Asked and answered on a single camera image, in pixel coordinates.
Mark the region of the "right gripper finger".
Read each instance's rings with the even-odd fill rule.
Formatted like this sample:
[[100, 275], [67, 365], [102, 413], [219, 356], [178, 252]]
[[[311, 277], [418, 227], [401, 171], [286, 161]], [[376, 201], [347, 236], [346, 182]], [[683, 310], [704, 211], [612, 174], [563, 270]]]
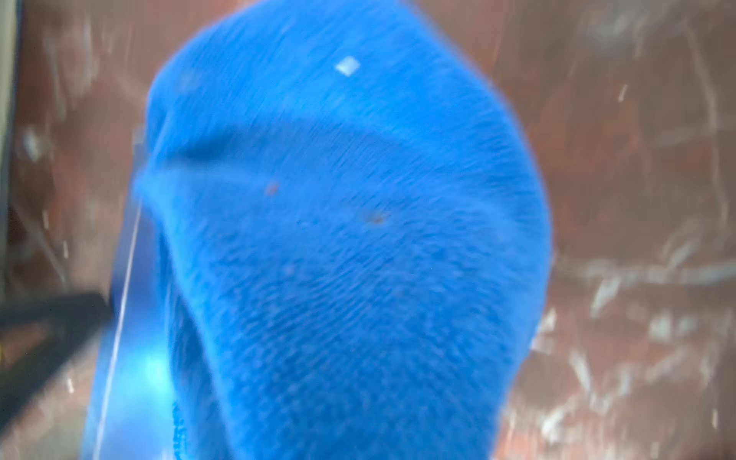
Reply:
[[1, 303], [1, 349], [20, 338], [1, 363], [1, 429], [7, 430], [57, 372], [107, 327], [113, 310], [98, 292], [27, 297]]

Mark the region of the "blue Little Prince book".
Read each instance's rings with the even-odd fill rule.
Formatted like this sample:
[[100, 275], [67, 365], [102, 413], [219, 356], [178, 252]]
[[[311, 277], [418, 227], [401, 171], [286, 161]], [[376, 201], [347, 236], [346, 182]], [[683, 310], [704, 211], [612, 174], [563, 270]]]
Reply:
[[153, 228], [139, 202], [126, 205], [99, 348], [82, 459], [171, 459], [173, 389]]

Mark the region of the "blue cleaning cloth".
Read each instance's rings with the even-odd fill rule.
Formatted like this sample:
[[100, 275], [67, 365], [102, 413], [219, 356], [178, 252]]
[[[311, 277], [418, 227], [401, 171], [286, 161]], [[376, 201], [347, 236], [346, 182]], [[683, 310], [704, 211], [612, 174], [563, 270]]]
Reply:
[[156, 77], [136, 180], [186, 459], [489, 459], [544, 310], [544, 184], [400, 1], [261, 1]]

